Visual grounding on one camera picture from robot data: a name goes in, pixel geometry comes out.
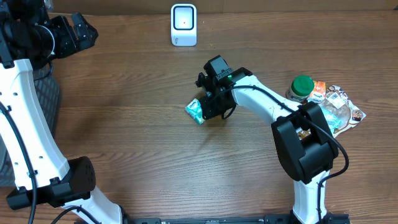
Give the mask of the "blue white package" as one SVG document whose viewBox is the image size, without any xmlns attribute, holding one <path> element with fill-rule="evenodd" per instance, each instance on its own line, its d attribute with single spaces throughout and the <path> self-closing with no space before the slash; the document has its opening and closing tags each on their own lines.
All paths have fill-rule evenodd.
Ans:
<svg viewBox="0 0 398 224">
<path fill-rule="evenodd" d="M 194 98 L 186 107 L 185 111 L 193 118 L 193 120 L 201 125 L 205 122 L 203 119 L 203 111 L 198 99 Z"/>
</svg>

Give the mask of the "orange tissue pack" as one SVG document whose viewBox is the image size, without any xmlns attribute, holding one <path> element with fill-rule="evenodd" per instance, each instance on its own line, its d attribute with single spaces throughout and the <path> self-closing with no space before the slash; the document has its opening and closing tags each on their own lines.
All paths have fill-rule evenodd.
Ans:
<svg viewBox="0 0 398 224">
<path fill-rule="evenodd" d="M 320 81 L 314 81 L 314 88 L 309 94 L 307 101 L 313 101 L 315 103 L 321 103 L 326 96 L 326 83 Z"/>
</svg>

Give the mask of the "teal wipes pack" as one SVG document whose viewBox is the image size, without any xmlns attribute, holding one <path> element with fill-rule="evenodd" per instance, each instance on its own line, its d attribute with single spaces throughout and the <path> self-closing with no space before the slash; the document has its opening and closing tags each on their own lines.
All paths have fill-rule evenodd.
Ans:
<svg viewBox="0 0 398 224">
<path fill-rule="evenodd" d="M 335 115 L 334 113 L 332 113 L 331 111 L 321 107 L 323 115 L 326 119 L 326 122 L 328 124 L 328 127 L 331 131 L 332 134 L 335 133 L 335 131 L 339 128 L 339 126 L 342 124 L 342 120 L 337 117 L 337 115 Z"/>
</svg>

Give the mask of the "beige paper pouch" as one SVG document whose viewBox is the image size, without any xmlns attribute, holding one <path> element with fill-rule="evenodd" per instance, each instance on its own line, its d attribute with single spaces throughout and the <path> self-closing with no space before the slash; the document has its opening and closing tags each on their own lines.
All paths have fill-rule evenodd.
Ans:
<svg viewBox="0 0 398 224">
<path fill-rule="evenodd" d="M 329 86 L 326 89 L 325 99 L 317 105 L 331 111 L 342 120 L 342 124 L 332 134 L 334 138 L 355 127 L 366 117 L 366 114 L 352 103 L 342 87 L 337 85 Z"/>
</svg>

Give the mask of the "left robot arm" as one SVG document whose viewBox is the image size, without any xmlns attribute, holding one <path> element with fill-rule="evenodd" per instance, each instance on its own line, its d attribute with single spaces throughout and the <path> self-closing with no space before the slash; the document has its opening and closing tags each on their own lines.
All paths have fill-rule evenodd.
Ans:
<svg viewBox="0 0 398 224">
<path fill-rule="evenodd" d="M 130 223 L 97 187 L 86 156 L 66 159 L 52 136 L 35 91 L 34 72 L 91 48 L 97 30 L 78 12 L 49 17 L 45 1 L 1 2 L 1 137 L 12 162 L 13 210 L 47 203 L 87 223 Z"/>
</svg>

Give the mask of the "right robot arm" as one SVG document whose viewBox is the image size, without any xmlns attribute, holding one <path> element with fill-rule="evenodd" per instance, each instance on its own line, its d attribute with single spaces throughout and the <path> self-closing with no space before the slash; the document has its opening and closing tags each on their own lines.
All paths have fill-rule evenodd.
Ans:
<svg viewBox="0 0 398 224">
<path fill-rule="evenodd" d="M 325 184 L 338 146 L 316 103 L 294 102 L 264 86 L 248 69 L 233 70 L 221 56 L 204 65 L 196 85 L 205 120 L 227 119 L 242 106 L 271 126 L 282 168 L 294 181 L 295 202 L 289 223 L 332 223 L 325 208 Z"/>
</svg>

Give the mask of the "green lid jar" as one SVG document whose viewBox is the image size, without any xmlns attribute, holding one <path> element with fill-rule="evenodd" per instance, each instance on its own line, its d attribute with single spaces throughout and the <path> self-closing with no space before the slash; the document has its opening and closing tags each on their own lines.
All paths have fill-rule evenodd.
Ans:
<svg viewBox="0 0 398 224">
<path fill-rule="evenodd" d="M 285 95 L 289 100 L 302 103 L 308 98 L 314 87 L 314 81 L 310 76 L 299 75 L 294 78 Z"/>
</svg>

